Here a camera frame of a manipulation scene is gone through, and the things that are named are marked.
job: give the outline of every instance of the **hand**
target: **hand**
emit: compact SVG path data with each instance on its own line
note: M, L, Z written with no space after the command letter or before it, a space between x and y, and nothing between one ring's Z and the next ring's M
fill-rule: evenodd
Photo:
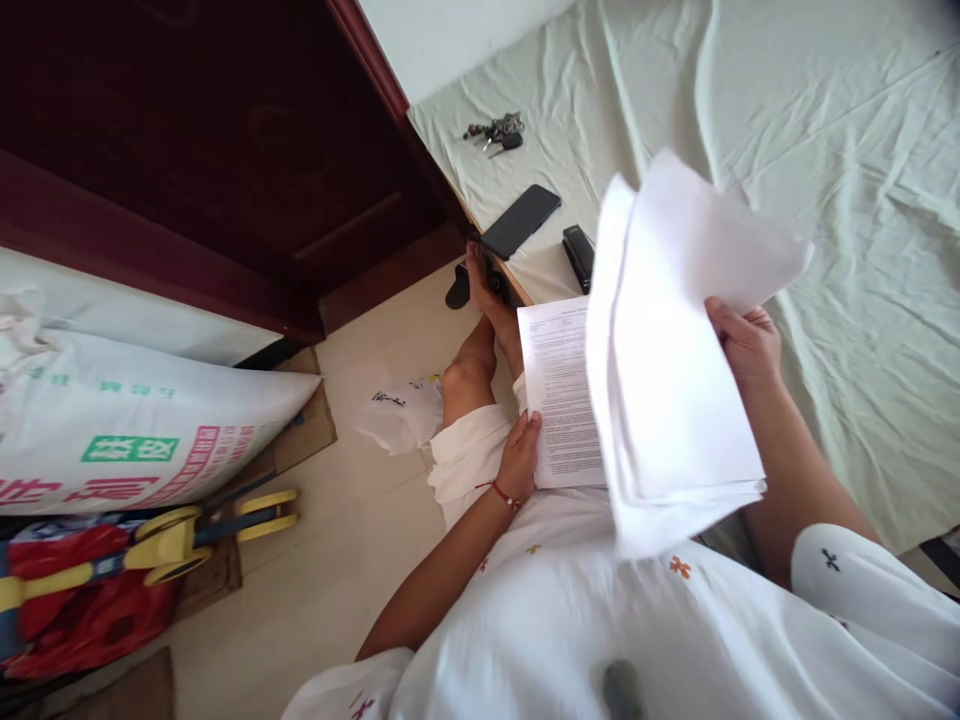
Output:
M740 389L779 384L780 333L767 311L756 307L741 317L717 297L704 305Z
M533 495L533 473L537 469L537 438L543 427L543 416L525 412L513 426L503 447L497 486L514 500L526 501Z

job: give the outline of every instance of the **slipper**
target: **slipper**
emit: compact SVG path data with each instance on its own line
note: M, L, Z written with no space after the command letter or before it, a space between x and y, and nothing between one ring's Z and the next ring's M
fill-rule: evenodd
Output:
M463 261L453 269L454 281L447 290L445 302L451 310L459 310L470 300L470 276L467 274L467 263Z
M471 240L476 240L479 236L467 236ZM487 276L487 286L494 295L499 297L505 304L509 304L510 288L507 285L507 279L503 273L493 269L493 263L490 262L490 256L483 254L483 263L485 274ZM447 290L447 296L444 298L447 307L451 310L459 310L470 300L470 275L467 273L467 262L464 260L453 269L453 285Z

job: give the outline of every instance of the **wall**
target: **wall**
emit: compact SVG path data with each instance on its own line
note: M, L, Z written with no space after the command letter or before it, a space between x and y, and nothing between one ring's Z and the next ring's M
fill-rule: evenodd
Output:
M0 248L0 292L39 287L45 327L73 330L217 365L235 365L280 335Z
M574 0L360 0L411 105L556 17Z

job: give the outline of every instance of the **bed sheet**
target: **bed sheet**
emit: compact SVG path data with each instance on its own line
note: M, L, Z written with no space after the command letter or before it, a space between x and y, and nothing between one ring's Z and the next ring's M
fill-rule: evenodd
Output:
M584 0L410 118L481 229L531 183L563 206L509 261L535 302L578 293L622 173L686 163L814 239L769 309L841 481L902 552L960 524L960 9L948 0ZM489 159L469 123L520 110Z

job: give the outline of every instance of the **black phone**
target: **black phone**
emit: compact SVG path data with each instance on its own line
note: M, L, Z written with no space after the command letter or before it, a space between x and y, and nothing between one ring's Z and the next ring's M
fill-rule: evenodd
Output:
M480 240L497 256L509 260L558 207L559 195L540 185L531 185L497 218Z

